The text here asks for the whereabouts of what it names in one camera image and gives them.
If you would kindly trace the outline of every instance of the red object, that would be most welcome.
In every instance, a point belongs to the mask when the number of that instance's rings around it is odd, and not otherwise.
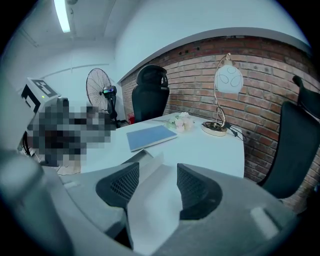
[[[133,113],[128,114],[129,119],[129,125],[132,125],[135,123],[135,115]]]

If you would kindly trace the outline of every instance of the ceiling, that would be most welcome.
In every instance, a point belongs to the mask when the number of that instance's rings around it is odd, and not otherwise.
[[[66,0],[71,32],[63,33],[54,0],[40,0],[20,32],[34,46],[74,40],[116,40],[141,0]]]

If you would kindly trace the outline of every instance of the pixelated area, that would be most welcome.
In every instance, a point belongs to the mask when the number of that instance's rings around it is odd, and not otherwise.
[[[51,167],[80,165],[87,148],[104,148],[115,129],[107,112],[94,106],[75,112],[68,100],[45,107],[28,126],[32,147],[44,156],[43,165]]]

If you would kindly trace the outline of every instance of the chair headrest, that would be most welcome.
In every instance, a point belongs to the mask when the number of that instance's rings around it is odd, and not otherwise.
[[[154,85],[167,87],[168,86],[168,78],[167,71],[157,65],[146,65],[140,69],[138,75],[136,76],[136,83],[140,85]]]

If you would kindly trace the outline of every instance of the black office chair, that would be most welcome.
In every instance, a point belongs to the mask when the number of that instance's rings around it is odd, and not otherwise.
[[[317,116],[320,101],[314,100],[319,96],[304,88],[300,77],[295,76],[293,81],[300,87],[298,105],[288,101],[283,103],[273,163],[266,177],[258,183],[279,199],[288,198],[297,191],[320,145],[320,124],[304,110],[315,110],[312,114]]]
[[[138,85],[132,91],[135,123],[163,115],[170,93],[166,74],[163,67],[156,65],[147,65],[139,71]]]

